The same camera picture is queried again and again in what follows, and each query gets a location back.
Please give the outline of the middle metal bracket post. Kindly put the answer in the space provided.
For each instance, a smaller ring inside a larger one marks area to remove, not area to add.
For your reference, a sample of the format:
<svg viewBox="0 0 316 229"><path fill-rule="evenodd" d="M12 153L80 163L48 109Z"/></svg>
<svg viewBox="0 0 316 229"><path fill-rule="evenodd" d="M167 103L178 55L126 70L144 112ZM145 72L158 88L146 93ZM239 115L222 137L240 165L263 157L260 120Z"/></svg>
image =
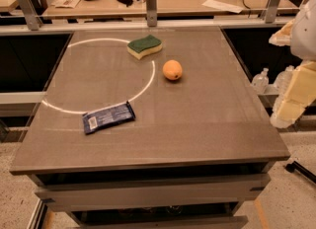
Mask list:
<svg viewBox="0 0 316 229"><path fill-rule="evenodd" d="M146 0L146 19L148 27L157 26L157 0Z"/></svg>

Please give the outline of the grey table drawer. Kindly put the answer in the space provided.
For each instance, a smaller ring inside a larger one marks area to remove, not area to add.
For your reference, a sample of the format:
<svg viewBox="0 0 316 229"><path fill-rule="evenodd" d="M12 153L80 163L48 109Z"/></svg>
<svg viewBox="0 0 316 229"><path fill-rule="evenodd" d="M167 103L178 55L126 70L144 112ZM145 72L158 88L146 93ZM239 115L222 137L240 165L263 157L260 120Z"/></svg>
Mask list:
<svg viewBox="0 0 316 229"><path fill-rule="evenodd" d="M60 185L36 195L54 211L85 211L237 202L256 198L267 174Z"/></svg>

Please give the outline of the blue rxbar blueberry wrapper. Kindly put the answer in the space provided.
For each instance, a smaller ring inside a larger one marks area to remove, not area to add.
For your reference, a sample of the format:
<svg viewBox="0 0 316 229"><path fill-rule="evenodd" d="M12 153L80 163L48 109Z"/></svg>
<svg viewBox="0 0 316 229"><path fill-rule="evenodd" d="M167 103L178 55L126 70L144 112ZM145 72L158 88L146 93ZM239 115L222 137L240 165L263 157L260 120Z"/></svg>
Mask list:
<svg viewBox="0 0 316 229"><path fill-rule="evenodd" d="M134 121L135 119L135 113L129 102L102 108L82 115L84 132L86 134Z"/></svg>

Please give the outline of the orange fruit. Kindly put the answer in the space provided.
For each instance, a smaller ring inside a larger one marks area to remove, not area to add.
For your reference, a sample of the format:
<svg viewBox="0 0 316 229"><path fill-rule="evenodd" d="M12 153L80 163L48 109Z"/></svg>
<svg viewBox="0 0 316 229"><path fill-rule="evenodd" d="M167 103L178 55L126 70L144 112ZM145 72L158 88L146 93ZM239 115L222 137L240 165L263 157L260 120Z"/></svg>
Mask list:
<svg viewBox="0 0 316 229"><path fill-rule="evenodd" d="M182 77L182 65L176 60L169 60L163 65L164 76L171 81L176 81Z"/></svg>

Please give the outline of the green and yellow sponge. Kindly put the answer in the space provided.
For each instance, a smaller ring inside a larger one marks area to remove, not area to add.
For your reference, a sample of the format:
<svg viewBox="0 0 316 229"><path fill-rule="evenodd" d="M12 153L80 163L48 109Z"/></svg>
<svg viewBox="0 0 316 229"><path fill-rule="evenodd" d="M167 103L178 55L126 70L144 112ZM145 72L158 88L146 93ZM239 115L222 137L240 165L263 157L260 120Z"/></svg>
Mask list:
<svg viewBox="0 0 316 229"><path fill-rule="evenodd" d="M127 45L127 51L138 60L161 49L162 41L153 35L135 39Z"/></svg>

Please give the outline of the clear plastic water bottle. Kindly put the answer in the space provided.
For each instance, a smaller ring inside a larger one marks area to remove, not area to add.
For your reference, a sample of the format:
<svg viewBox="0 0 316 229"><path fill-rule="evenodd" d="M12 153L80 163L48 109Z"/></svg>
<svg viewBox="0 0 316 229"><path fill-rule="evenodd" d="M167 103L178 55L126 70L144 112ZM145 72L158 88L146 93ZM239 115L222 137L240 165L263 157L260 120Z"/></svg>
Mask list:
<svg viewBox="0 0 316 229"><path fill-rule="evenodd" d="M263 94L269 85L268 68L264 68L263 71L254 76L252 80L252 87L258 94Z"/></svg>

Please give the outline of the left metal bracket post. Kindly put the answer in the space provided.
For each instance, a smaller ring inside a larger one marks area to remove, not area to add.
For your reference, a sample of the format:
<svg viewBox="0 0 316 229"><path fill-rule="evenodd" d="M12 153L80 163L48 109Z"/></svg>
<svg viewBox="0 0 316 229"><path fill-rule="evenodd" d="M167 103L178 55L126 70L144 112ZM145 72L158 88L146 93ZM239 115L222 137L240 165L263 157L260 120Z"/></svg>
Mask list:
<svg viewBox="0 0 316 229"><path fill-rule="evenodd" d="M17 0L25 16L28 28L31 31L38 31L42 25L41 19L34 8L31 0Z"/></svg>

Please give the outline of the black stand leg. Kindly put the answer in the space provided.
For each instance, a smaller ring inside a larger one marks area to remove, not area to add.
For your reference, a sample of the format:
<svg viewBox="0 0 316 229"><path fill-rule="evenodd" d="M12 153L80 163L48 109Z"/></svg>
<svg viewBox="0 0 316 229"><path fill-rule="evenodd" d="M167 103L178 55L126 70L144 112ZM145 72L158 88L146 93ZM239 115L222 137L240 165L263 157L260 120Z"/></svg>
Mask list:
<svg viewBox="0 0 316 229"><path fill-rule="evenodd" d="M310 172L308 169L306 169L304 166L302 166L301 164L299 164L296 161L293 161L292 163L288 163L285 166L285 169L288 172L290 172L290 173L293 173L294 171L297 171L300 174L302 174L304 177L309 179L311 182L316 184L316 176L312 172Z"/></svg>

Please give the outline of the paper card on desk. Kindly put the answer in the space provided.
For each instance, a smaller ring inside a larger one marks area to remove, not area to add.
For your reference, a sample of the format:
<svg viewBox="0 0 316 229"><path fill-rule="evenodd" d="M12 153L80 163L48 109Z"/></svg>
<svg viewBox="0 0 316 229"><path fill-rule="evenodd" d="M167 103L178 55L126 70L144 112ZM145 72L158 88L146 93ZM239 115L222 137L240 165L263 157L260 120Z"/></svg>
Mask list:
<svg viewBox="0 0 316 229"><path fill-rule="evenodd" d="M55 8L75 8L81 0L56 0L52 3Z"/></svg>

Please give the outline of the white paper sheet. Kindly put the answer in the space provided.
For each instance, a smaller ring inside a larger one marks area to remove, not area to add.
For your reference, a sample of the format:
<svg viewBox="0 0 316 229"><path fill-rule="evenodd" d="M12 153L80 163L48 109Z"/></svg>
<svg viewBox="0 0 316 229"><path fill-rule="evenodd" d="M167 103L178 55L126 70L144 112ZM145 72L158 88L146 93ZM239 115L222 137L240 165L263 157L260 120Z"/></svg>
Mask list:
<svg viewBox="0 0 316 229"><path fill-rule="evenodd" d="M240 6L227 4L227 3L223 3L223 2L219 2L215 0L206 0L205 2L202 3L202 5L205 7L214 8L220 11L232 12L235 14L239 14L243 10L243 8Z"/></svg>

